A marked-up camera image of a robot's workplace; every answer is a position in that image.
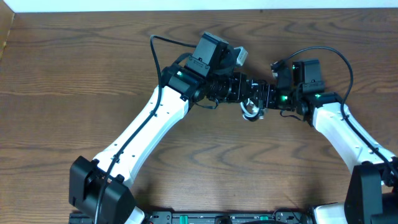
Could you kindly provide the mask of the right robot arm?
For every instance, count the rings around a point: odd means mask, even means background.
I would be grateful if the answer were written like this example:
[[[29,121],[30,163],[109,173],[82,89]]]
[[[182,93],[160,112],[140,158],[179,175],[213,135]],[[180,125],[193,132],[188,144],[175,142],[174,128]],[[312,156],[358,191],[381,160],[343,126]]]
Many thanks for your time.
[[[325,92],[319,60],[296,60],[291,68],[281,60],[271,69],[277,84],[251,83],[254,94],[241,103],[245,118],[266,109],[296,112],[351,173],[345,201],[313,207],[311,223],[397,223],[397,156],[366,132],[337,93]]]

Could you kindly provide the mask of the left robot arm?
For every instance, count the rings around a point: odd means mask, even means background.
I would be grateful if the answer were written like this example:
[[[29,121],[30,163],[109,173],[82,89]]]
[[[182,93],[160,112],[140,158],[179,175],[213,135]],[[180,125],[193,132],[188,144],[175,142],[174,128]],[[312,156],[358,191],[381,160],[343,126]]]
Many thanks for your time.
[[[146,214],[131,187],[160,140],[204,98],[216,104],[243,100],[248,87],[235,69],[247,51],[209,32],[192,48],[168,67],[156,62],[158,85],[142,111],[92,160],[80,156],[72,164],[68,201],[93,223],[142,223]]]

